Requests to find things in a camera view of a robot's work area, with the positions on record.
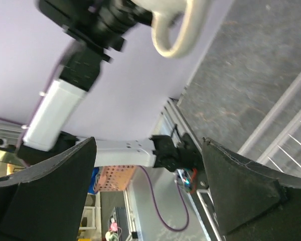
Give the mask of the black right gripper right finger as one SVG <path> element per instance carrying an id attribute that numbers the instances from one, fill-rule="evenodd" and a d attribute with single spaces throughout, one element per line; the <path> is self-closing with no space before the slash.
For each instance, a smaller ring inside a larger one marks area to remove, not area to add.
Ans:
<path id="1" fill-rule="evenodd" d="M 203 140 L 220 233 L 227 240 L 301 240 L 301 178 Z"/>

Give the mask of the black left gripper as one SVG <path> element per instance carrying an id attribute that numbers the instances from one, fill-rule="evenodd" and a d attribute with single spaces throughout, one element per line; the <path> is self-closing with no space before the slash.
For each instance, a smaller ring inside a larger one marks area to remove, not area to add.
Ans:
<path id="1" fill-rule="evenodd" d="M 73 54 L 88 47 L 98 54 L 120 52 L 123 35 L 137 24 L 150 26 L 151 12 L 132 1 L 37 1 L 39 11 L 73 38 L 66 50 Z"/>

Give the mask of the cream ceramic mug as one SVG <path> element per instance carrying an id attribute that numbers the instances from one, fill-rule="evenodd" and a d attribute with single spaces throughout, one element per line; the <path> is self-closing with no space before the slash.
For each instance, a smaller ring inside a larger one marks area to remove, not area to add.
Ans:
<path id="1" fill-rule="evenodd" d="M 181 58 L 195 46 L 212 2 L 135 0 L 133 3 L 152 14 L 151 36 L 157 52 L 165 58 Z"/>

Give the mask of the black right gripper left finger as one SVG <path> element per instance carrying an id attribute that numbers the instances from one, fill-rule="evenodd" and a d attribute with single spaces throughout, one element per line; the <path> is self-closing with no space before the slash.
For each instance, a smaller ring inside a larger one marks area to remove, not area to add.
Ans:
<path id="1" fill-rule="evenodd" d="M 0 177 L 0 240 L 76 240 L 96 151 L 90 137 Z"/>

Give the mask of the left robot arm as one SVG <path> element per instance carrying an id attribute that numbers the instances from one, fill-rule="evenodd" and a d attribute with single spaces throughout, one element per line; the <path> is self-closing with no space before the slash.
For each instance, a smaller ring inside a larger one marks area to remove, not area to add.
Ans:
<path id="1" fill-rule="evenodd" d="M 120 51 L 136 24 L 150 26 L 156 51 L 180 58 L 195 46 L 210 1 L 39 1 L 42 14 L 74 40 L 51 75 L 42 99 L 17 145 L 25 166 L 56 156 L 78 141 L 62 127 L 97 82 L 105 50 Z"/>

